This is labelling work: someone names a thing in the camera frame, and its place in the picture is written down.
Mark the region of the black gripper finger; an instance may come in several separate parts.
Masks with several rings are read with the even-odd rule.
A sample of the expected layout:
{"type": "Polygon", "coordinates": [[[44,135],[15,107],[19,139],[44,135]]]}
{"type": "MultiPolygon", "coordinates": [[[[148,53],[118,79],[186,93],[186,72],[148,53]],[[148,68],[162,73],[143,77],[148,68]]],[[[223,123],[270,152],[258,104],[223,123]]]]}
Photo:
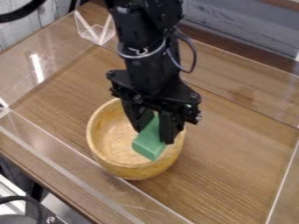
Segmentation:
{"type": "Polygon", "coordinates": [[[152,121],[155,112],[143,101],[123,100],[122,105],[135,131],[140,132],[152,121]]]}
{"type": "Polygon", "coordinates": [[[170,111],[159,113],[159,136],[166,144],[174,144],[178,134],[184,129],[183,116],[170,111]]]}

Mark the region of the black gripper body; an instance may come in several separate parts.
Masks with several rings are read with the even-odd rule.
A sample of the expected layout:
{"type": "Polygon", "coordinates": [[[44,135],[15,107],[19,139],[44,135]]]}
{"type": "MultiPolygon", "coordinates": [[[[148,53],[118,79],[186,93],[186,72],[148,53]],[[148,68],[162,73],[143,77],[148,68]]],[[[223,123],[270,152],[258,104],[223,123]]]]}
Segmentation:
{"type": "Polygon", "coordinates": [[[158,114],[162,111],[178,113],[186,123],[196,124],[202,97],[183,82],[179,47],[168,46],[151,52],[119,47],[118,53],[126,69],[107,73],[112,95],[122,101],[144,102],[158,114]]]}

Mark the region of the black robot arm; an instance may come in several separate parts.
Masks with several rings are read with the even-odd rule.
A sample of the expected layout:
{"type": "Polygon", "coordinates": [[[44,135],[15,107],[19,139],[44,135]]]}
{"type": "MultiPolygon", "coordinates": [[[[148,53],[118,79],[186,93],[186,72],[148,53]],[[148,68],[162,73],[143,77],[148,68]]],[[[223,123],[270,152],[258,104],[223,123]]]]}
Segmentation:
{"type": "Polygon", "coordinates": [[[183,19],[183,0],[104,0],[112,16],[118,46],[126,63],[123,70],[107,73],[111,94],[122,100],[135,131],[159,118],[160,141],[172,144],[186,123],[200,119],[200,95],[183,82],[191,73],[180,62],[179,42],[192,46],[178,24],[183,19]]]}

